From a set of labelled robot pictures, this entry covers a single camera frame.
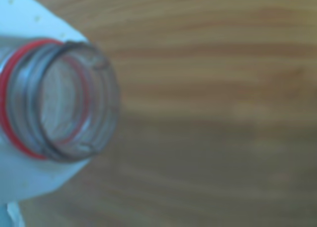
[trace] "brown wooden background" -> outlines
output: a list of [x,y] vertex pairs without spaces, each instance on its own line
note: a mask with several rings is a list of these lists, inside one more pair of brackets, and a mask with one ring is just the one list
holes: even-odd
[[108,149],[30,227],[316,227],[317,0],[39,0],[122,89]]

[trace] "red sealing ring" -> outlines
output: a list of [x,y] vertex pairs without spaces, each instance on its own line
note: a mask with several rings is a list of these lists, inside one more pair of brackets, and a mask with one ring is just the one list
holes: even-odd
[[6,112],[6,94],[7,94],[7,87],[10,79],[10,75],[17,65],[17,63],[20,61],[20,59],[30,50],[33,50],[39,46],[45,45],[45,44],[58,44],[62,45],[63,42],[60,42],[58,40],[53,39],[43,39],[43,40],[36,40],[32,41],[22,47],[20,47],[7,61],[5,64],[2,73],[0,74],[0,124],[2,126],[2,129],[4,133],[7,135],[9,140],[12,142],[12,144],[22,151],[24,154],[27,154],[28,156],[36,159],[46,159],[46,157],[36,154],[33,151],[29,150],[17,137],[15,132],[13,131],[10,121],[7,116]]

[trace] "white plastic bottle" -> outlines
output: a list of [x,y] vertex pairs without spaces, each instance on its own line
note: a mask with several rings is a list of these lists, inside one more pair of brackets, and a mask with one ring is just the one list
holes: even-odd
[[119,94],[88,43],[0,37],[0,205],[60,187],[108,143]]

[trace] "wooden table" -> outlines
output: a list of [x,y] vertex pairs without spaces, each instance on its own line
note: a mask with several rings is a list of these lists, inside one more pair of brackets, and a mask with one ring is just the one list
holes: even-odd
[[39,0],[112,60],[112,143],[30,227],[317,226],[317,0]]

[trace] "bottle neck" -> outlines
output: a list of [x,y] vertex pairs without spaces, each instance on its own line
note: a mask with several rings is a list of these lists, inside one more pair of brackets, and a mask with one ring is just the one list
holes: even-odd
[[115,77],[108,61],[88,44],[32,42],[9,59],[1,80],[3,129],[34,158],[86,159],[99,153],[113,133]]

